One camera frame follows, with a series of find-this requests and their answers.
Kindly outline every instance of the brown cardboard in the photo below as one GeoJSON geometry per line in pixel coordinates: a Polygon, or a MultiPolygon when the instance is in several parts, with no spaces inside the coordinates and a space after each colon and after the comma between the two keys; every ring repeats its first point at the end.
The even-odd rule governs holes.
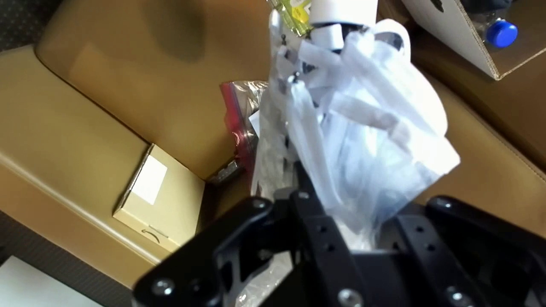
{"type": "Polygon", "coordinates": [[[377,6],[377,18],[380,20],[394,20],[402,26],[413,25],[411,16],[401,0],[380,0],[377,6]]]}
{"type": "Polygon", "coordinates": [[[196,233],[203,190],[187,168],[150,146],[114,219],[174,253],[196,233]]]}
{"type": "Polygon", "coordinates": [[[493,83],[428,35],[414,40],[414,60],[454,89],[510,144],[546,171],[546,55],[493,83]]]}
{"type": "Polygon", "coordinates": [[[430,81],[443,101],[447,139],[459,153],[460,166],[428,188],[420,202],[450,195],[546,240],[544,173],[472,113],[459,96],[430,81]]]}
{"type": "Polygon", "coordinates": [[[251,193],[251,187],[249,187],[249,178],[245,175],[240,175],[239,178],[225,185],[218,192],[218,204],[216,204],[213,219],[220,219],[222,216],[225,216],[228,211],[237,207],[244,199],[247,199],[249,193],[251,193]]]}
{"type": "Polygon", "coordinates": [[[29,221],[29,229],[39,221],[37,234],[46,233],[54,243],[78,238],[80,243],[63,245],[70,251],[89,251],[85,245],[94,238],[85,240],[85,233],[109,238],[100,240],[109,246],[94,246],[97,253],[82,258],[99,272],[123,279],[124,286],[135,275],[124,267],[116,272],[104,265],[100,250],[104,257],[111,255],[109,250],[124,251],[128,263],[164,260],[164,250],[112,219],[147,144],[56,79],[37,62],[32,48],[0,54],[0,72],[0,211],[29,221]],[[42,207],[59,207],[53,212],[66,214],[56,219],[53,212],[42,214],[42,207]]]}
{"type": "Polygon", "coordinates": [[[546,2],[513,2],[508,20],[518,28],[518,40],[505,50],[486,48],[459,0],[402,0],[413,20],[438,42],[500,81],[546,52],[546,2]]]}
{"type": "Polygon", "coordinates": [[[206,180],[234,154],[218,86],[268,77],[268,14],[266,0],[70,0],[37,57],[206,180]]]}

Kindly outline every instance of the tan surface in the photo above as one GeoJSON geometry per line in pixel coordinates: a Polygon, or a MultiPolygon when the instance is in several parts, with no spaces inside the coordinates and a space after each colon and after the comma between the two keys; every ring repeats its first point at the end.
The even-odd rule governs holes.
{"type": "Polygon", "coordinates": [[[37,55],[208,178],[234,154],[220,83],[268,77],[266,16],[264,0],[66,0],[37,55]]]}
{"type": "Polygon", "coordinates": [[[245,175],[237,176],[232,183],[228,183],[223,190],[218,192],[218,204],[213,214],[213,219],[220,219],[230,209],[234,209],[239,202],[249,197],[249,180],[245,175]]]}
{"type": "Polygon", "coordinates": [[[377,16],[379,20],[394,20],[406,28],[414,25],[401,0],[379,0],[377,16]]]}
{"type": "MultiPolygon", "coordinates": [[[[34,197],[36,204],[25,204],[29,219],[34,219],[32,207],[41,207],[41,202],[46,202],[41,199],[48,195],[49,202],[77,214],[140,258],[150,263],[164,258],[160,248],[111,217],[147,144],[49,74],[30,48],[1,54],[0,72],[0,166],[42,193],[34,197]]],[[[10,195],[0,211],[8,205],[12,207],[10,195]]],[[[51,219],[48,224],[49,233],[54,233],[56,224],[65,221],[51,219]]],[[[94,255],[97,253],[80,257],[92,262],[94,255]]]]}
{"type": "Polygon", "coordinates": [[[435,83],[449,118],[449,141],[460,166],[423,197],[450,195],[546,238],[546,178],[435,83]]]}
{"type": "Polygon", "coordinates": [[[546,171],[546,55],[500,83],[472,69],[433,38],[418,40],[416,62],[438,77],[546,171]]]}
{"type": "Polygon", "coordinates": [[[0,195],[1,212],[124,287],[133,287],[152,269],[1,166],[0,195]]]}

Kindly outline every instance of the white plastic bag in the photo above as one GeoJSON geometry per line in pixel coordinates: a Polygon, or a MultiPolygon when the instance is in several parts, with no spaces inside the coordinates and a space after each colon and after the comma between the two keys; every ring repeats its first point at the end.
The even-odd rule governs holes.
{"type": "Polygon", "coordinates": [[[459,164],[442,103],[373,28],[350,35],[341,55],[283,48],[261,101],[256,183],[264,197],[295,187],[286,164],[298,159],[348,246],[373,250],[379,228],[459,164]],[[314,71],[300,72],[293,52],[314,71]]]}

